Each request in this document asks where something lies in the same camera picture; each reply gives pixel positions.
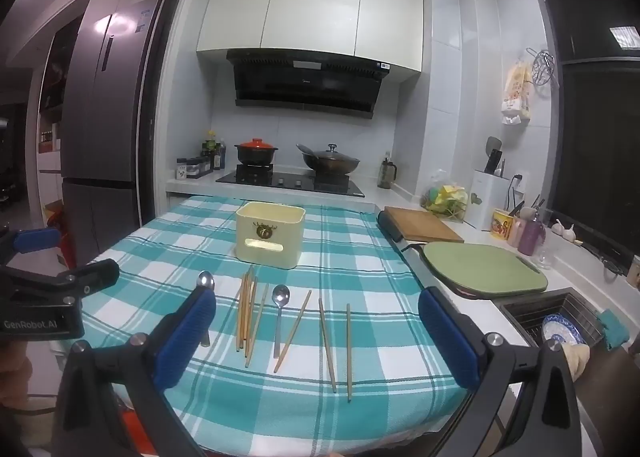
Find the steel spoon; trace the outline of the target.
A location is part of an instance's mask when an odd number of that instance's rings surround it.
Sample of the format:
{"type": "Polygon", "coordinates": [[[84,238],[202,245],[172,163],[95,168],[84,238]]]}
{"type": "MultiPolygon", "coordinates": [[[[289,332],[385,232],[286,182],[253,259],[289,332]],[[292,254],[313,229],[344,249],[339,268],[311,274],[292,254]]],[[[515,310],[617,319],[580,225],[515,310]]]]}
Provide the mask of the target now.
{"type": "Polygon", "coordinates": [[[277,359],[280,356],[281,349],[281,321],[282,312],[284,307],[290,301],[290,289],[285,285],[278,285],[274,287],[272,292],[272,302],[277,307],[276,327],[274,327],[274,339],[273,339],[273,357],[277,359]]]}
{"type": "MultiPolygon", "coordinates": [[[[213,274],[208,271],[202,271],[200,274],[198,274],[198,279],[196,280],[196,284],[198,284],[198,286],[208,288],[211,291],[215,290],[215,280],[214,280],[213,274]]],[[[205,327],[205,331],[203,333],[200,346],[201,347],[210,346],[208,327],[205,327]]]]}

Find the kitchen sink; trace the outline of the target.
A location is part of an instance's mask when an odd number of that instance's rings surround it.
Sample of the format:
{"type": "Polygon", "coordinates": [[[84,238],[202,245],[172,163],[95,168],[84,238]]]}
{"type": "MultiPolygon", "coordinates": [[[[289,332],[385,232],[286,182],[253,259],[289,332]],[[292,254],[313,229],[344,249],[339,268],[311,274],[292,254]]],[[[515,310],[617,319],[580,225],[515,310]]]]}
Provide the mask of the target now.
{"type": "Polygon", "coordinates": [[[537,347],[548,335],[565,335],[567,342],[606,348],[599,311],[579,292],[566,288],[494,301],[500,312],[529,345],[537,347]]]}

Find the blue patterned bowl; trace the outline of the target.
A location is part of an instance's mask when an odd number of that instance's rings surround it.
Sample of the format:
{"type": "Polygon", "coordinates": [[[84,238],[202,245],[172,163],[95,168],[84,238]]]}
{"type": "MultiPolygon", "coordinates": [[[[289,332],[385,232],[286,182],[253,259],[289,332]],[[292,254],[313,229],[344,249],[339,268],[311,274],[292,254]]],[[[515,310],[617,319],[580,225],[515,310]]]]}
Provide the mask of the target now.
{"type": "Polygon", "coordinates": [[[585,344],[578,328],[561,314],[547,315],[541,324],[544,341],[556,340],[569,345],[585,344]]]}

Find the teal dish cloth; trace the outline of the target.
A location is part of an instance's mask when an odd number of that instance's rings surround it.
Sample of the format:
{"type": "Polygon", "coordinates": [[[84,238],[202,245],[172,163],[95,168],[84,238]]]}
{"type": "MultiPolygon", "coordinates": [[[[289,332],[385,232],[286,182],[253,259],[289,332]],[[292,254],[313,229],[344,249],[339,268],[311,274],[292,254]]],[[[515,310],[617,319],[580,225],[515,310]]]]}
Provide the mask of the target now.
{"type": "Polygon", "coordinates": [[[608,351],[613,351],[618,347],[621,347],[629,340],[628,328],[611,310],[603,310],[598,315],[598,321],[602,327],[603,336],[608,351]]]}

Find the green cutting board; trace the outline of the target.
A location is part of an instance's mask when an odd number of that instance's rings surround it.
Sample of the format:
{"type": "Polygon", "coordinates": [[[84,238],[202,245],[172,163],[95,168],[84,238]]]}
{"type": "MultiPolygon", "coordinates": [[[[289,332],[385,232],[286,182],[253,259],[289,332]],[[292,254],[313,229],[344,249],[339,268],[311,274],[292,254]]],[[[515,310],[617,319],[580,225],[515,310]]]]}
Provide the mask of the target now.
{"type": "Polygon", "coordinates": [[[422,247],[432,273],[459,295],[474,299],[526,295],[547,289],[546,275],[516,253],[482,243],[434,241],[422,247]]]}

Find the white spice jar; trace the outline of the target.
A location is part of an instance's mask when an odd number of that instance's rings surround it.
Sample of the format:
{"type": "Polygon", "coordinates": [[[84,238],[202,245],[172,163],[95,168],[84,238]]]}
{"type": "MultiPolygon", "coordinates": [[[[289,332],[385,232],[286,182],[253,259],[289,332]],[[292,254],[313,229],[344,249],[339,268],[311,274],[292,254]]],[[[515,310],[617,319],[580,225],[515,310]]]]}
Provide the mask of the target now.
{"type": "Polygon", "coordinates": [[[176,179],[186,180],[187,174],[188,174],[188,163],[186,162],[186,158],[178,158],[176,162],[176,179]]]}

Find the purple cup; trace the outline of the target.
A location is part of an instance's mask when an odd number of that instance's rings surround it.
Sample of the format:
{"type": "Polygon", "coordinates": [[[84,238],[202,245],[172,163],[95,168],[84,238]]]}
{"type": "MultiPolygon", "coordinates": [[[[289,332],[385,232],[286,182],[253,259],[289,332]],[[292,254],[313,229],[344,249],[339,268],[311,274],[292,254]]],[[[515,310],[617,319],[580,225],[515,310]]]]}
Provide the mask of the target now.
{"type": "Polygon", "coordinates": [[[524,228],[518,244],[518,252],[522,255],[533,255],[535,250],[546,240],[546,229],[538,214],[529,220],[524,228]]]}

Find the pink cup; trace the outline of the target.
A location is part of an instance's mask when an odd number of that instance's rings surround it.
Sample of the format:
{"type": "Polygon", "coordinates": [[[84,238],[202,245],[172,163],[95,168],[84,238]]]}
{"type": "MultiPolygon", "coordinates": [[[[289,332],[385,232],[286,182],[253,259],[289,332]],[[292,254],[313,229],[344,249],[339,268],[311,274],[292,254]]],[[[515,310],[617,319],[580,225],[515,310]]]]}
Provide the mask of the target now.
{"type": "Polygon", "coordinates": [[[524,229],[526,228],[527,220],[517,217],[514,219],[511,232],[508,238],[508,244],[514,248],[518,248],[520,244],[524,229]]]}

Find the yellow red tin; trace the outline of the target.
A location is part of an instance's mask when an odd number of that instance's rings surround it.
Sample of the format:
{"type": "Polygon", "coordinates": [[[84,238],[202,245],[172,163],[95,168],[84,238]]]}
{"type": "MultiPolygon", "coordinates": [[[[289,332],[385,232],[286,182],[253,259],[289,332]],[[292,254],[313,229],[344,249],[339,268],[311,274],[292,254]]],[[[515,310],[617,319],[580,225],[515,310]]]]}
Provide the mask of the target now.
{"type": "Polygon", "coordinates": [[[491,216],[490,234],[498,239],[508,240],[513,223],[514,217],[509,211],[496,208],[491,216]]]}

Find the cream utensil holder box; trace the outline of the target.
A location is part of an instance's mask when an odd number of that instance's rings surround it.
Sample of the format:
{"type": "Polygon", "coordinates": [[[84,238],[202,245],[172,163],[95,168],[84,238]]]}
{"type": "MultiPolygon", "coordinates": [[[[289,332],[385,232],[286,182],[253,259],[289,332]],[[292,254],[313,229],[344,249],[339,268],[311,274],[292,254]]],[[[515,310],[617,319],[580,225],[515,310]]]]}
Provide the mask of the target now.
{"type": "Polygon", "coordinates": [[[302,254],[304,208],[249,202],[235,212],[235,255],[244,262],[294,269],[302,254]]]}

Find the teal white checkered tablecloth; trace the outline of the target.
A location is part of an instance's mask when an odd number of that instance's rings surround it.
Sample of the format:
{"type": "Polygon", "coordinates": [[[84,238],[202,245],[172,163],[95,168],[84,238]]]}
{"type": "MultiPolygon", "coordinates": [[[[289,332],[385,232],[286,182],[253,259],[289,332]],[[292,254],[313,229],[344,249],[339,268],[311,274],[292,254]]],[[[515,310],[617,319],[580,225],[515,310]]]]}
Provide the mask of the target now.
{"type": "Polygon", "coordinates": [[[421,285],[369,212],[310,206],[294,269],[235,255],[240,202],[194,196],[106,251],[118,282],[82,303],[111,347],[178,309],[212,273],[217,310],[168,401],[201,446],[322,456],[439,430],[464,390],[422,325],[421,285]]]}

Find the sauce bottles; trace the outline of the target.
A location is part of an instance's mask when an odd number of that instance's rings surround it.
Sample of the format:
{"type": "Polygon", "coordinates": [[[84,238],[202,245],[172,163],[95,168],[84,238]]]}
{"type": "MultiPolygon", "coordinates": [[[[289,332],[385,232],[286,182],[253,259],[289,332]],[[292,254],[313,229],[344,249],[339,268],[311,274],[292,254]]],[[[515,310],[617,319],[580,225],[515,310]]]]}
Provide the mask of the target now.
{"type": "Polygon", "coordinates": [[[213,170],[226,168],[226,144],[223,139],[218,138],[214,130],[207,132],[202,143],[201,155],[209,158],[210,168],[213,170]]]}

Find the wooden cutting board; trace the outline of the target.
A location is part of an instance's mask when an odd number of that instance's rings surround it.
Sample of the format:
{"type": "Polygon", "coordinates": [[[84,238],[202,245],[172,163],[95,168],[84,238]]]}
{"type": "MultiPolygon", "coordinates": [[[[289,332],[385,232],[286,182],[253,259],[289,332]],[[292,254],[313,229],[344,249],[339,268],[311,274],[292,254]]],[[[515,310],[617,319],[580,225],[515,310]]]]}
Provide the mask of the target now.
{"type": "Polygon", "coordinates": [[[395,241],[404,239],[409,243],[463,243],[463,238],[453,229],[431,212],[424,210],[385,207],[378,214],[378,223],[395,241]]]}

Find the white knife block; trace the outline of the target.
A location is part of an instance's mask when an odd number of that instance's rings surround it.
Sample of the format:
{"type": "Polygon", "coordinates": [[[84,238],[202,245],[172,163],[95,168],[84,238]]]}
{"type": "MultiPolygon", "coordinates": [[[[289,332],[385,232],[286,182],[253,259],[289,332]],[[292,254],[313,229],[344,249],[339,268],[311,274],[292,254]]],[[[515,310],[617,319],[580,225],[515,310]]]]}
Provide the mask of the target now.
{"type": "Polygon", "coordinates": [[[506,202],[509,181],[495,174],[475,170],[469,190],[464,222],[474,229],[488,232],[492,215],[506,202]]]}

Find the grey refrigerator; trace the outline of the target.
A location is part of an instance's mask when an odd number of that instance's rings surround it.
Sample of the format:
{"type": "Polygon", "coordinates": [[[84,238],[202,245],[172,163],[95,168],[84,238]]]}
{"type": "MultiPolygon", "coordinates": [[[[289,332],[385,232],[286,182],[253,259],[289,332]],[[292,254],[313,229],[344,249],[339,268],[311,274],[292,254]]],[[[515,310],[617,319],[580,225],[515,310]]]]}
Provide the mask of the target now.
{"type": "Polygon", "coordinates": [[[80,24],[61,126],[63,203],[79,265],[140,226],[140,93],[162,1],[138,1],[80,24]]]}

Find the bag of colourful sponges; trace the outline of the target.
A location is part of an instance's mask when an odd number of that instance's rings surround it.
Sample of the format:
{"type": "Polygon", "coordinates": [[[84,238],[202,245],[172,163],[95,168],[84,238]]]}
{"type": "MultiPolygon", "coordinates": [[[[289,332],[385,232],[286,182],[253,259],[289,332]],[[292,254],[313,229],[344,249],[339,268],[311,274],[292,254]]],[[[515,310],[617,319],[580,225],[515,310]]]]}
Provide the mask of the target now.
{"type": "Polygon", "coordinates": [[[421,207],[435,216],[461,221],[469,203],[465,188],[456,184],[431,184],[421,197],[421,207]]]}

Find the black gas stove top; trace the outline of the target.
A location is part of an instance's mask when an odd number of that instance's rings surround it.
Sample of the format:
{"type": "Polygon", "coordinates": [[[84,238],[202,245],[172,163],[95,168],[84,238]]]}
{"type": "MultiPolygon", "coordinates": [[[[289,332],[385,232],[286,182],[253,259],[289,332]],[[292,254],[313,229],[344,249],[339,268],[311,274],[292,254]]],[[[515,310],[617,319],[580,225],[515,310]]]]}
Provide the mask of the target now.
{"type": "Polygon", "coordinates": [[[218,182],[364,197],[363,192],[349,179],[349,176],[332,176],[332,174],[322,174],[314,171],[305,173],[277,172],[273,169],[273,166],[237,165],[235,171],[219,178],[218,182]]]}

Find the black griddle under board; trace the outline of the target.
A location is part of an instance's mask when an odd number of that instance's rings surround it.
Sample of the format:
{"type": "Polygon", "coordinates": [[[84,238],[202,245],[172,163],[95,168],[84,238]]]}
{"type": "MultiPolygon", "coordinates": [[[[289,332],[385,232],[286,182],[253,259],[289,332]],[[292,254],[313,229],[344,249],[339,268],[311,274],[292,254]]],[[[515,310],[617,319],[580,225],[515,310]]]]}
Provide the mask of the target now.
{"type": "Polygon", "coordinates": [[[427,260],[424,253],[424,247],[431,243],[443,243],[445,246],[464,244],[464,239],[445,222],[424,210],[397,207],[385,207],[378,213],[376,221],[378,228],[400,253],[422,288],[447,287],[462,298],[473,298],[468,289],[454,284],[439,269],[434,271],[433,263],[427,260]]]}

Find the black pot orange lid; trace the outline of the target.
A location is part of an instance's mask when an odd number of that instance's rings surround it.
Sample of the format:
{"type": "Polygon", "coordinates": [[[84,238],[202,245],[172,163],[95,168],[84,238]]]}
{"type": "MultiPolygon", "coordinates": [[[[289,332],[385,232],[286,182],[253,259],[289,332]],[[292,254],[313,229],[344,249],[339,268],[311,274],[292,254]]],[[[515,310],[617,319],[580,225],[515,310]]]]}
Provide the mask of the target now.
{"type": "Polygon", "coordinates": [[[254,138],[250,142],[236,144],[238,162],[246,166],[265,167],[273,163],[277,147],[266,143],[263,139],[254,138]]]}

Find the black wok glass lid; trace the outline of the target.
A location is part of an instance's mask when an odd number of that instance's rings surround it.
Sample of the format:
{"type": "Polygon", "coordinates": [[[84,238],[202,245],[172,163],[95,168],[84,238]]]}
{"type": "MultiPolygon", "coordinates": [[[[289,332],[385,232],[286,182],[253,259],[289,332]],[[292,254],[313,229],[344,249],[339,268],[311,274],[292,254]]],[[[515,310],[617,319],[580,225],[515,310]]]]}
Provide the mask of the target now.
{"type": "Polygon", "coordinates": [[[297,144],[296,147],[303,154],[307,167],[319,173],[348,176],[360,164],[359,159],[339,153],[337,145],[333,143],[328,145],[326,151],[313,151],[303,144],[297,144]]]}

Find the hanging noodle package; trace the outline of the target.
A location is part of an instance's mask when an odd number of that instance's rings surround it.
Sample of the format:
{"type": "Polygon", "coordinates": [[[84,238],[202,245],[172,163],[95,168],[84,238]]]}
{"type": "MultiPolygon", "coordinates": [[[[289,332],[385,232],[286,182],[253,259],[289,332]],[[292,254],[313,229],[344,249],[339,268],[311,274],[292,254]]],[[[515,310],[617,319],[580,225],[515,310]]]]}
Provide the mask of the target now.
{"type": "Polygon", "coordinates": [[[516,126],[530,120],[529,92],[532,87],[530,65],[523,61],[516,62],[506,75],[501,102],[503,125],[516,126]]]}

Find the black range hood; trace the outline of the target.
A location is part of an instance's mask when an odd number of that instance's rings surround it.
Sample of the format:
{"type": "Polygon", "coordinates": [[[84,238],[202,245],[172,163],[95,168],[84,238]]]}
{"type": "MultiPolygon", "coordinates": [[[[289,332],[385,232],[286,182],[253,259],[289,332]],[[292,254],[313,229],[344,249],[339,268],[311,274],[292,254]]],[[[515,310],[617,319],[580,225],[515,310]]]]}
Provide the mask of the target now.
{"type": "Polygon", "coordinates": [[[373,116],[390,65],[367,58],[291,49],[232,49],[235,104],[373,116]]]}

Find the white upper cabinets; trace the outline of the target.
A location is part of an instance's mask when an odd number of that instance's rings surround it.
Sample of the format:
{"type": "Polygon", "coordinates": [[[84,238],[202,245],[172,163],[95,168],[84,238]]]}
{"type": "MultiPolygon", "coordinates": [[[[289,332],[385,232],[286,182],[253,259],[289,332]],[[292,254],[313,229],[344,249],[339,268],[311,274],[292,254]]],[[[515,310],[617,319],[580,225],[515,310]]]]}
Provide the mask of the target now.
{"type": "Polygon", "coordinates": [[[367,58],[405,80],[423,66],[424,0],[209,0],[200,53],[286,49],[367,58]]]}

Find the dark window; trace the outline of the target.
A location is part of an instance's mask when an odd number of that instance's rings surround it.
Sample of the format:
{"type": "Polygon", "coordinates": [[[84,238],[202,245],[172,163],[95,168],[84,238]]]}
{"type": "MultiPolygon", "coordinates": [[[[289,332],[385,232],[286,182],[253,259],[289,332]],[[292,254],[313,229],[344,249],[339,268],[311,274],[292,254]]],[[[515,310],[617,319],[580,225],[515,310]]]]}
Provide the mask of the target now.
{"type": "Polygon", "coordinates": [[[551,219],[623,275],[639,253],[639,2],[544,6],[559,76],[551,219]]]}

